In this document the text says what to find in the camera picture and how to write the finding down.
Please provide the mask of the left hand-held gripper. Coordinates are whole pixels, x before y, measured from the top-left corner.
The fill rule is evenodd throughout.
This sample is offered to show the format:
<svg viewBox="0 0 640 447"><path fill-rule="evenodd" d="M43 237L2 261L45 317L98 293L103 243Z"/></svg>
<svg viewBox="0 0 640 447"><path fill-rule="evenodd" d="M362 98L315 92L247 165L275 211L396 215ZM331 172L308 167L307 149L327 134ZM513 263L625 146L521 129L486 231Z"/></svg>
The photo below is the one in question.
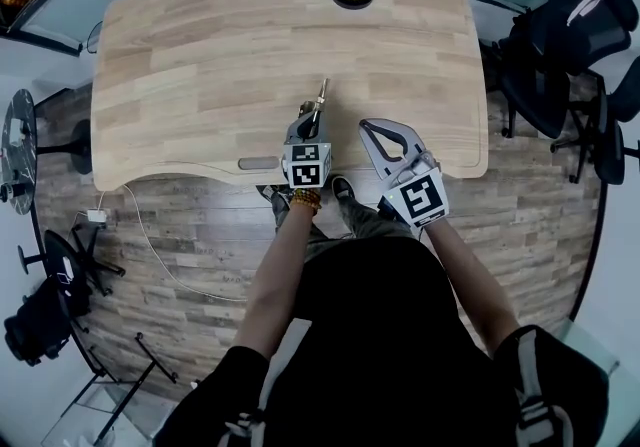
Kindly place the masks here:
<svg viewBox="0 0 640 447"><path fill-rule="evenodd" d="M326 138L326 113L314 111L299 116L287 129L282 158L283 173L293 189L319 189L331 172L331 144Z"/></svg>

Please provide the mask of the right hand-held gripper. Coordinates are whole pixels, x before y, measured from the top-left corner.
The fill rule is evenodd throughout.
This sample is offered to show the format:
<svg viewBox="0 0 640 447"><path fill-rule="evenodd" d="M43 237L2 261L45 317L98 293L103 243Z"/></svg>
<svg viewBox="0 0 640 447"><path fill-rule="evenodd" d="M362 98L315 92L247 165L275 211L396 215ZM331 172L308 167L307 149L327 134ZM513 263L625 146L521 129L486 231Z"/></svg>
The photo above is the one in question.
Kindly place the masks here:
<svg viewBox="0 0 640 447"><path fill-rule="evenodd" d="M362 119L358 127L361 141L382 180L378 212L383 218L420 229L449 214L442 172L411 127L380 118ZM402 155L389 155L377 134L400 145Z"/></svg>

